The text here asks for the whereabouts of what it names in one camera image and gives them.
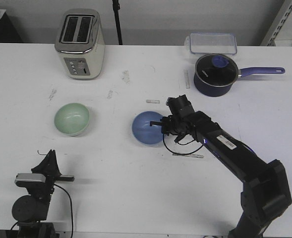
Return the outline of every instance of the saucepan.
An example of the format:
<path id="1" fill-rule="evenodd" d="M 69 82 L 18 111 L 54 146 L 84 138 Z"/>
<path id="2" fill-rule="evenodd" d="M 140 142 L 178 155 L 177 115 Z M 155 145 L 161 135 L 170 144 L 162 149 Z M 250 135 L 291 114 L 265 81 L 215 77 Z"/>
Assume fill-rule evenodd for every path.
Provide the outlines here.
<path id="1" fill-rule="evenodd" d="M 251 74 L 282 74 L 281 67 L 250 67 L 239 69 L 236 63 L 222 54 L 207 54 L 195 65 L 194 85 L 203 94 L 219 97 L 226 94 L 239 77 Z"/>

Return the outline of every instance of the blue bowl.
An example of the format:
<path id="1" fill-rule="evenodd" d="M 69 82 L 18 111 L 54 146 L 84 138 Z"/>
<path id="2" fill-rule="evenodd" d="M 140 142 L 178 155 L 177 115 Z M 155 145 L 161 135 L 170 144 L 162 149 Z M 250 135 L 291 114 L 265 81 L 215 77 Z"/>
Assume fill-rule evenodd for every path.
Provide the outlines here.
<path id="1" fill-rule="evenodd" d="M 137 115 L 132 123 L 132 133 L 141 143 L 153 145 L 163 139 L 161 126 L 150 126 L 150 121 L 160 121 L 162 115 L 157 112 L 143 112 Z"/>

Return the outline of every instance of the toaster slot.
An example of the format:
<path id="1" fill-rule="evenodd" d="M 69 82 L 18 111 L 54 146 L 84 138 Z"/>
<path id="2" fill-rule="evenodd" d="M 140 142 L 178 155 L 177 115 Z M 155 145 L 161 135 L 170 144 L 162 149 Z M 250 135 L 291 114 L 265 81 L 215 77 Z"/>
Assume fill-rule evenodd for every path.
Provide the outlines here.
<path id="1" fill-rule="evenodd" d="M 72 16 L 68 17 L 66 20 L 66 27 L 64 29 L 63 41 L 62 42 L 72 42 L 78 17 Z"/>
<path id="2" fill-rule="evenodd" d="M 67 16 L 60 42 L 87 44 L 89 42 L 93 19 L 94 16 L 89 15 Z"/>
<path id="3" fill-rule="evenodd" d="M 81 43 L 87 43 L 88 42 L 88 36 L 89 36 L 89 30 L 91 25 L 92 17 L 83 17 L 81 24 L 80 24 L 80 30 L 78 32 L 77 41 Z"/>

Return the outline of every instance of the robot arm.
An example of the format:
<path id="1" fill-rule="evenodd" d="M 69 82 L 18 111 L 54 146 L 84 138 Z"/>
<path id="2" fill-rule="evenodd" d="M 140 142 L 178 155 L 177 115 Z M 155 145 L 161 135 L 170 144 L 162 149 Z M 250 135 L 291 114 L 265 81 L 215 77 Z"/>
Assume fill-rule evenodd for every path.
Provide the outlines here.
<path id="1" fill-rule="evenodd" d="M 206 147 L 243 183 L 243 214 L 230 238 L 260 238 L 270 223 L 292 203 L 287 175 L 278 160 L 262 161 L 247 145 L 234 139 L 203 112 L 195 112 L 185 95 L 168 98 L 172 115 L 163 117 L 162 133 L 177 135 L 179 142 L 186 135 Z"/>

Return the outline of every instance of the green bowl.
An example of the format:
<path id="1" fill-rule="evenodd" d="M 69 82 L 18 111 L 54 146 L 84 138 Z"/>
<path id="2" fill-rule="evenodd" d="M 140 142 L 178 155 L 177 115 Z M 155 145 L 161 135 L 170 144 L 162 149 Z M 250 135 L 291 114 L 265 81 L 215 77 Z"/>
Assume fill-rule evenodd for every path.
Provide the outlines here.
<path id="1" fill-rule="evenodd" d="M 56 128 L 69 136 L 81 134 L 88 126 L 90 113 L 88 109 L 80 103 L 70 103 L 61 107 L 55 116 Z"/>

